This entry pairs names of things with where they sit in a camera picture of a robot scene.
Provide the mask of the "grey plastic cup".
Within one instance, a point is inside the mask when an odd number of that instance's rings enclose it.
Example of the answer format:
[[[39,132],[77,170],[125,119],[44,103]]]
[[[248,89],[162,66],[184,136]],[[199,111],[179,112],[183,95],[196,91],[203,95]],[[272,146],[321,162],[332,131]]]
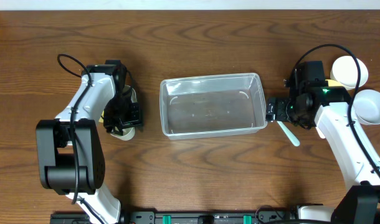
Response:
[[[138,103],[136,91],[129,85],[125,85],[125,87],[123,88],[122,92],[119,93],[119,95],[130,95],[131,101]],[[135,135],[135,127],[124,129],[123,134],[111,134],[111,135],[123,141],[129,141]]]

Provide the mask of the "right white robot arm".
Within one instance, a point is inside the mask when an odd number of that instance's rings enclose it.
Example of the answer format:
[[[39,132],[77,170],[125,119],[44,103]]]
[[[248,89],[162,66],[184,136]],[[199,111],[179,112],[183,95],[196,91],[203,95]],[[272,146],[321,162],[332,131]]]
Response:
[[[321,61],[297,65],[285,86],[288,97],[268,99],[266,120],[316,128],[335,155],[347,191],[335,208],[299,205],[294,219],[300,223],[380,223],[380,157],[350,107],[348,91],[328,85]]]

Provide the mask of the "white plastic bowl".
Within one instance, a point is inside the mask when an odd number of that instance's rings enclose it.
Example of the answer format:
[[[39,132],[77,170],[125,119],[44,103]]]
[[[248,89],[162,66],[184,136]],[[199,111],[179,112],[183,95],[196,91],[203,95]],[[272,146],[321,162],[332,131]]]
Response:
[[[361,70],[359,86],[363,86],[369,77],[369,72],[365,64],[357,59]],[[347,90],[355,89],[358,78],[356,63],[351,56],[337,58],[331,68],[330,78],[342,84]]]

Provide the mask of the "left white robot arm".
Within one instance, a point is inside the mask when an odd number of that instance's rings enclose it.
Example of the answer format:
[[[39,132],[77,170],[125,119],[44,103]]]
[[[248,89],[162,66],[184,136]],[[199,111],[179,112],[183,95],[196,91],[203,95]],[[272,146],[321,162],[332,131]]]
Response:
[[[123,223],[121,203],[104,183],[105,158],[97,131],[128,141],[143,125],[135,84],[120,60],[82,67],[76,94],[54,119],[36,126],[37,156],[43,188],[79,205],[84,214],[52,217],[55,223]]]

